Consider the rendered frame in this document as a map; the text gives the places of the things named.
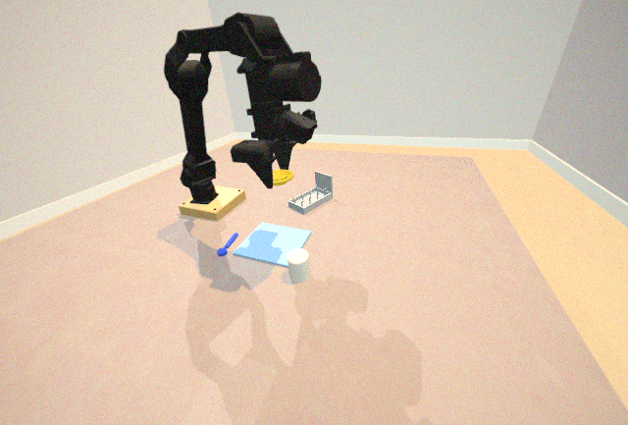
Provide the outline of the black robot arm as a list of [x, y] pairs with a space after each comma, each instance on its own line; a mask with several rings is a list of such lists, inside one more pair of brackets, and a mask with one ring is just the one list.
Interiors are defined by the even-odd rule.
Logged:
[[[311, 52], [293, 53], [272, 17], [237, 12], [220, 26], [179, 30], [176, 39], [165, 55], [164, 73], [181, 106], [186, 155], [180, 181], [190, 188], [189, 203], [210, 204], [219, 193], [212, 182], [216, 162], [207, 153], [202, 113], [212, 68], [209, 52], [245, 57], [237, 72], [246, 75], [250, 103], [313, 102], [321, 90], [321, 76]], [[201, 54], [200, 60], [187, 60], [189, 54]], [[283, 134], [305, 144], [317, 127], [315, 111], [307, 109], [300, 115], [287, 104], [285, 112], [277, 109], [273, 136]]]

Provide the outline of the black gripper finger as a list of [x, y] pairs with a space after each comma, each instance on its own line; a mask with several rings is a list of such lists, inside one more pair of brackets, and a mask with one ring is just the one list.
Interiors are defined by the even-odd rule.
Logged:
[[292, 140], [291, 142], [278, 142], [273, 145], [274, 154], [278, 156], [277, 162], [281, 170], [288, 170], [290, 155], [296, 144], [297, 142]]
[[261, 182], [265, 185], [266, 188], [273, 188], [273, 163], [278, 158], [278, 156], [273, 156], [272, 159], [263, 164], [252, 164], [246, 163], [258, 176]]

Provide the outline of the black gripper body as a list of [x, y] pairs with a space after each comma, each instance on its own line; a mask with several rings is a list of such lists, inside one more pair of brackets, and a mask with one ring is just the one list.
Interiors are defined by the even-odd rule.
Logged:
[[291, 142], [293, 139], [282, 134], [281, 137], [273, 136], [274, 116], [277, 109], [282, 107], [285, 112], [286, 105], [283, 101], [250, 103], [251, 108], [247, 109], [247, 116], [253, 117], [255, 132], [251, 133], [251, 138], [235, 144], [231, 149], [233, 162], [263, 164], [273, 158], [274, 144], [278, 142]]

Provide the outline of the light blue mat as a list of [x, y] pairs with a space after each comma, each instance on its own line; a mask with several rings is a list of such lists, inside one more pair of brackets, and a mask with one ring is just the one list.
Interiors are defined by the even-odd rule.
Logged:
[[302, 248], [311, 231], [261, 223], [233, 255], [288, 267], [288, 253]]

